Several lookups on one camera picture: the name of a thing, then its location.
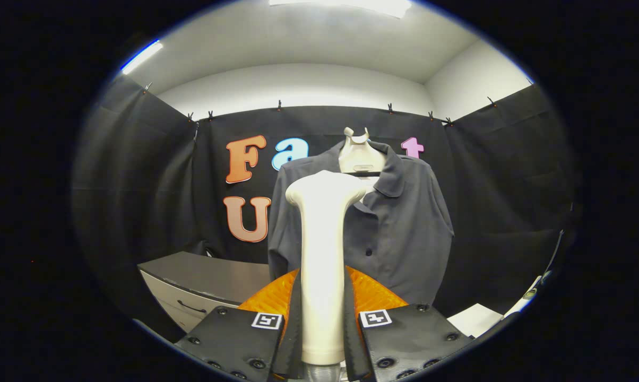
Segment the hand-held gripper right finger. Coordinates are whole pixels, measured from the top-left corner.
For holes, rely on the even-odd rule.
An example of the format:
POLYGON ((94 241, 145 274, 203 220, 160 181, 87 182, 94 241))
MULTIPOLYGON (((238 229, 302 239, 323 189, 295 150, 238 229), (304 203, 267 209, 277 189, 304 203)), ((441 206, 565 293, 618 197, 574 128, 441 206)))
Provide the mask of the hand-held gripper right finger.
POLYGON ((351 267, 344 272, 343 323, 349 380, 413 381, 473 342, 431 305, 410 305, 351 267))

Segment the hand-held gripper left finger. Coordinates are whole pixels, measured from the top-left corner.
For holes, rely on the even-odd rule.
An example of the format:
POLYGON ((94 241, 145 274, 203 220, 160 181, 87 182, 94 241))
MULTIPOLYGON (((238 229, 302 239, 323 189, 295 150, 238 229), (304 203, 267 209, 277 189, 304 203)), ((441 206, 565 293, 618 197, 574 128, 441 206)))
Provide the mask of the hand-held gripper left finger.
POLYGON ((240 307, 215 307, 176 347, 227 381, 302 377, 299 270, 281 276, 240 307))

